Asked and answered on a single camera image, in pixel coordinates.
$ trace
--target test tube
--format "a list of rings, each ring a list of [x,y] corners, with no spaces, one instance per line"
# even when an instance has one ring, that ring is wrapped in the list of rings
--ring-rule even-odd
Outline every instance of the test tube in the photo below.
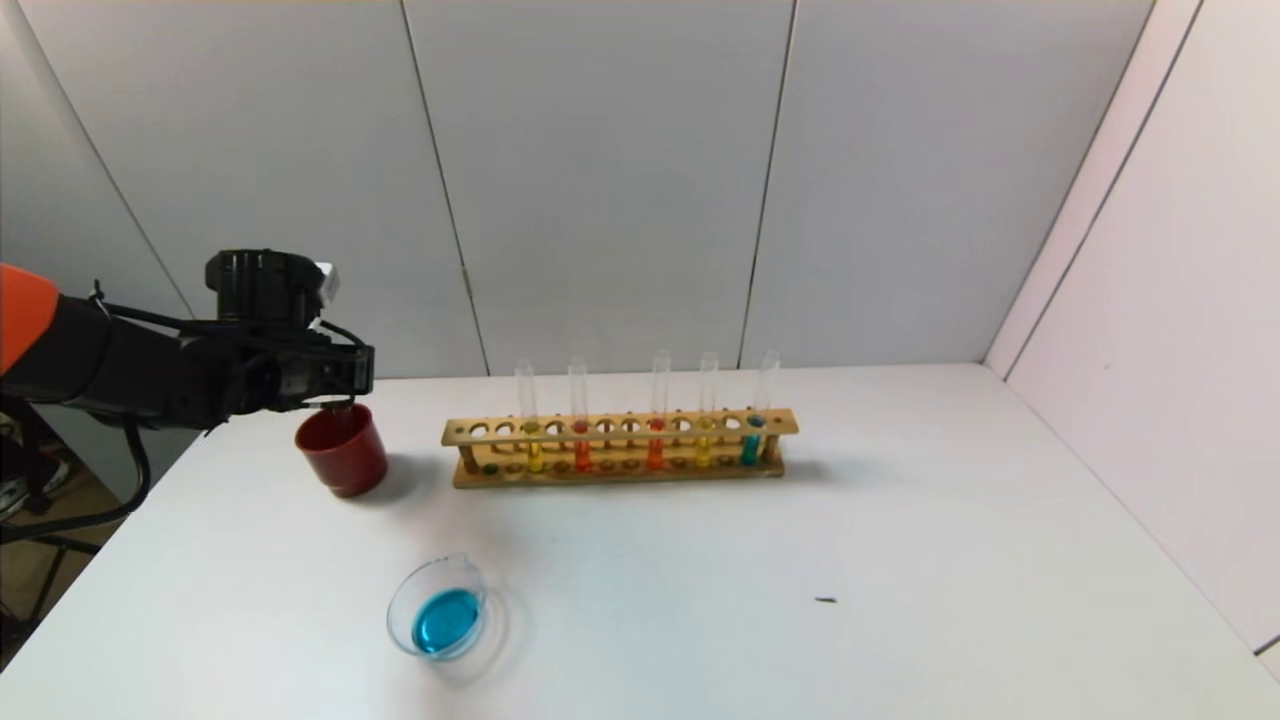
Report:
[[[716,428],[716,419],[710,413],[716,411],[716,382],[719,372],[719,357],[714,352],[703,352],[703,364],[699,373],[698,418],[699,430]],[[712,466],[712,438],[700,437],[694,441],[694,465],[699,468]]]
[[[671,355],[659,350],[653,359],[653,395],[650,396],[650,430],[663,430],[667,427],[667,383],[671,379]],[[662,438],[649,441],[649,469],[662,470]]]
[[[568,398],[573,410],[573,432],[591,432],[591,420],[586,415],[586,360],[573,357],[568,364]],[[591,471],[591,443],[580,439],[573,443],[573,468],[579,473]]]
[[[516,389],[520,393],[521,427],[526,436],[541,432],[543,425],[538,421],[538,391],[534,387],[534,365],[529,360],[516,363]],[[529,442],[529,471],[541,473],[547,469],[547,460],[543,457],[543,443]]]
[[[778,366],[781,364],[782,359],[778,356],[777,350],[764,354],[764,361],[760,363],[760,375],[755,382],[755,402],[751,404],[751,414],[746,418],[746,424],[753,428],[763,428],[765,425],[764,415],[773,406],[773,382],[778,375]],[[746,436],[742,438],[742,465],[755,465],[759,451],[760,436]]]

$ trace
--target red cup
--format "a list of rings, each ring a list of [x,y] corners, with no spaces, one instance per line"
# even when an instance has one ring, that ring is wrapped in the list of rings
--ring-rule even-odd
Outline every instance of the red cup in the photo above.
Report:
[[[374,414],[360,404],[311,415],[293,436],[293,443],[338,497],[369,492],[387,474],[387,450],[374,427]]]

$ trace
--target test tube rack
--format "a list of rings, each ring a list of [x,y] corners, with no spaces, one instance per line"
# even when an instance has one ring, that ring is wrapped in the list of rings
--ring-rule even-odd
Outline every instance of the test tube rack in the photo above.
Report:
[[[573,433],[571,418],[539,416],[541,430],[526,434],[522,420],[507,418],[463,418],[444,425],[440,445],[457,447],[462,457],[453,473],[456,488],[554,487],[616,483],[663,483],[673,480],[714,480],[727,478],[780,478],[786,473],[781,436],[796,434],[791,410],[765,411],[764,425],[748,421],[751,409],[716,413],[667,413],[666,429],[649,429],[654,416],[646,413],[589,415],[590,430]],[[698,420],[712,418],[714,428],[699,429]],[[742,445],[759,436],[760,452],[754,465],[741,461]],[[694,441],[712,438],[710,466],[695,462]],[[649,441],[663,441],[662,469],[650,468]],[[543,445],[545,469],[532,473],[526,465],[529,442]],[[573,443],[591,443],[591,469],[573,468]]]

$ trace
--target red liquid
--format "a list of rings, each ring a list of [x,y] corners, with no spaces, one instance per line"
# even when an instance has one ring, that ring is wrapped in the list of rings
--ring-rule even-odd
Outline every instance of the red liquid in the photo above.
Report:
[[[573,423],[573,432],[582,434],[591,430],[591,424],[586,420],[576,420]],[[575,442],[573,443],[573,468],[579,473],[591,471],[591,443],[589,442]]]
[[[667,420],[663,420],[662,418],[654,418],[649,420],[650,430],[662,430],[666,428],[667,428]],[[650,470],[662,470],[662,439],[649,441],[648,464]]]

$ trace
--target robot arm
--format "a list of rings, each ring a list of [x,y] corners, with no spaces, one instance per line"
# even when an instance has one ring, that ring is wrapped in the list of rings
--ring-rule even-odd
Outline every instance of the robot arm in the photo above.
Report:
[[[205,284],[218,292],[218,319],[207,322],[67,297],[38,275],[3,272],[0,375],[9,396],[108,421],[211,429],[257,410],[349,405],[372,389],[374,348],[319,319],[332,270],[300,255],[219,252],[205,266]],[[325,396],[342,398],[311,402]]]

